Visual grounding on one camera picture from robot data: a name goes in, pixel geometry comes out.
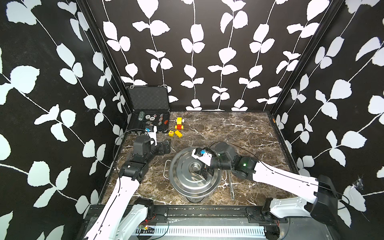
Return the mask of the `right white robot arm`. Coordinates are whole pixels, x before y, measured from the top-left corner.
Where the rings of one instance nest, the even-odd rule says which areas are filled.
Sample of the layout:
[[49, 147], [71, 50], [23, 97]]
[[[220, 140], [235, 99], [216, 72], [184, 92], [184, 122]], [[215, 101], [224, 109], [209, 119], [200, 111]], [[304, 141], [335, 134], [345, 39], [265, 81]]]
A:
[[328, 226], [337, 223], [341, 194], [327, 176], [307, 177], [272, 167], [256, 156], [239, 155], [235, 147], [226, 142], [218, 142], [210, 148], [196, 148], [192, 157], [205, 164], [198, 172], [205, 179], [212, 176], [214, 170], [229, 170], [239, 179], [267, 184], [294, 194], [293, 198], [266, 201], [266, 212], [273, 217], [311, 217]]

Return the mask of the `open black carrying case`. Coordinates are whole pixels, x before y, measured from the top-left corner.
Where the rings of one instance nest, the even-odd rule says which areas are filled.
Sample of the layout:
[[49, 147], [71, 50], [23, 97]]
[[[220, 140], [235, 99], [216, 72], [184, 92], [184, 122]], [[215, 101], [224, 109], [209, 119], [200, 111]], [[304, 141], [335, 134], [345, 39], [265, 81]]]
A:
[[130, 86], [127, 88], [133, 107], [128, 124], [129, 133], [143, 132], [148, 125], [157, 127], [157, 132], [169, 130], [170, 104], [166, 86]]

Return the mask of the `yellow red toy block figure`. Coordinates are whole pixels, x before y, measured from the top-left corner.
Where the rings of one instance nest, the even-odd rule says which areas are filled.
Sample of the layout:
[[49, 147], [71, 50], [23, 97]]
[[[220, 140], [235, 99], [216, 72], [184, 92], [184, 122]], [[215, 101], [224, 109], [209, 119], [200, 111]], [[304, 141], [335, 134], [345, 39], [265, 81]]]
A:
[[176, 120], [176, 125], [175, 125], [175, 129], [176, 130], [183, 130], [184, 129], [184, 119], [182, 117], [178, 117], [177, 120]]

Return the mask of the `metal ladle spoon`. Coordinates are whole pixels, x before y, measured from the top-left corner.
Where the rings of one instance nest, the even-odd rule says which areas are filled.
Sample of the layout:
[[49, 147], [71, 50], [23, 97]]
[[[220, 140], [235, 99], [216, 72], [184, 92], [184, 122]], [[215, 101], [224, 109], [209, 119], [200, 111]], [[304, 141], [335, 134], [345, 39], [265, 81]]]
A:
[[234, 187], [233, 187], [233, 180], [232, 180], [231, 171], [228, 171], [228, 180], [229, 180], [230, 196], [231, 196], [231, 199], [234, 201], [235, 200], [235, 192], [234, 192]]

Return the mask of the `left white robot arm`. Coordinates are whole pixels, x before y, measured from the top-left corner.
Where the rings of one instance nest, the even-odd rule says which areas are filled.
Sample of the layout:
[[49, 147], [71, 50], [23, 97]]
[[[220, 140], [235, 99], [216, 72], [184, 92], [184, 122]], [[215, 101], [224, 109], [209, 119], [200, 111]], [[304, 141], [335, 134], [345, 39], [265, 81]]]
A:
[[158, 142], [148, 135], [136, 137], [133, 153], [122, 165], [108, 202], [82, 239], [128, 240], [140, 224], [152, 220], [156, 214], [150, 199], [138, 198], [129, 213], [124, 213], [148, 172], [151, 160], [170, 152], [171, 140]]

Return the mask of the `black front rail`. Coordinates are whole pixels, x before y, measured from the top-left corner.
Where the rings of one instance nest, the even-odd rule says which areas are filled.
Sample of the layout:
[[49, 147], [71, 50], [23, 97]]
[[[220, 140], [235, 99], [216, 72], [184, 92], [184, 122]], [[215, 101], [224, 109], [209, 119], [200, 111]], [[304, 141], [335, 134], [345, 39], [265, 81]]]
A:
[[287, 218], [277, 219], [267, 215], [260, 206], [197, 206], [197, 205], [155, 205], [150, 207], [150, 217], [155, 217], [153, 223], [165, 223], [166, 218], [222, 218], [245, 219], [247, 223], [259, 225], [287, 224]]

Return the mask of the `yellow flat toy brick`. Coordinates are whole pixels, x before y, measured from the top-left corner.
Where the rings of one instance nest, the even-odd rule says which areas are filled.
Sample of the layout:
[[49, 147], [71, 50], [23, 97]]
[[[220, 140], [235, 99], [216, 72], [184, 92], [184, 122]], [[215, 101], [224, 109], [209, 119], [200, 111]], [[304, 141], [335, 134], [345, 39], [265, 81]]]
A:
[[175, 131], [175, 135], [177, 135], [179, 138], [181, 138], [183, 136], [180, 131]]

